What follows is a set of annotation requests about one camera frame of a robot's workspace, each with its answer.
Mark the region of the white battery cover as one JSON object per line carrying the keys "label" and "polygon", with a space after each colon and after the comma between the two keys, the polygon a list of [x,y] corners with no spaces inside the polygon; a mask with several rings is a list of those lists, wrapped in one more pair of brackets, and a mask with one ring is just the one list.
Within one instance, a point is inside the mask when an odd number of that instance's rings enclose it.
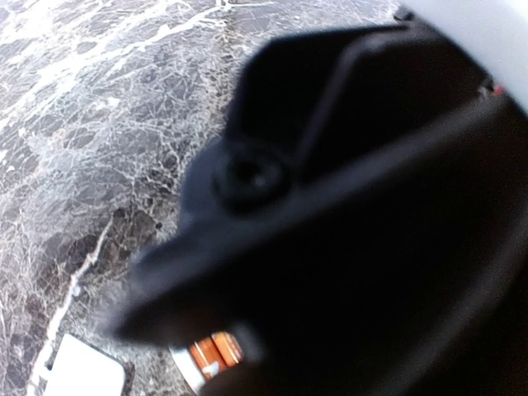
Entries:
{"label": "white battery cover", "polygon": [[44,395],[120,396],[125,386],[121,363],[65,334],[59,345]]}

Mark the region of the white remote control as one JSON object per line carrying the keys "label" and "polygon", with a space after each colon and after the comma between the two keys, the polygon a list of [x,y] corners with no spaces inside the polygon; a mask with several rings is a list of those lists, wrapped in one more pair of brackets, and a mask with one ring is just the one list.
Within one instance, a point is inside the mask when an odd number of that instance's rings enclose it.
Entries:
{"label": "white remote control", "polygon": [[246,323],[180,329],[169,351],[194,395],[259,395],[269,349]]}

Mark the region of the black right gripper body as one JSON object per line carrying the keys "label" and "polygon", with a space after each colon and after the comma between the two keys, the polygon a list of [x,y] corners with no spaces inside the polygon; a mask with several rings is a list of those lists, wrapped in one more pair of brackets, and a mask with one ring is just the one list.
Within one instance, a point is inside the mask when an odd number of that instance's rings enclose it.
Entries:
{"label": "black right gripper body", "polygon": [[188,170],[113,334],[243,362],[204,395],[524,395],[527,117],[426,27],[282,37]]}

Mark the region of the orange AA battery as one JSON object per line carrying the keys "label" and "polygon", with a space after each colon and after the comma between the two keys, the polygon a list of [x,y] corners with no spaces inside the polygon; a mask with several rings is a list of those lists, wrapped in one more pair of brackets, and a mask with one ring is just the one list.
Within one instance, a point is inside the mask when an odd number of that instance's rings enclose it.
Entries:
{"label": "orange AA battery", "polygon": [[190,352],[206,380],[228,369],[211,337],[191,344]]}
{"label": "orange AA battery", "polygon": [[243,350],[232,334],[216,332],[211,338],[227,367],[236,366],[243,360]]}

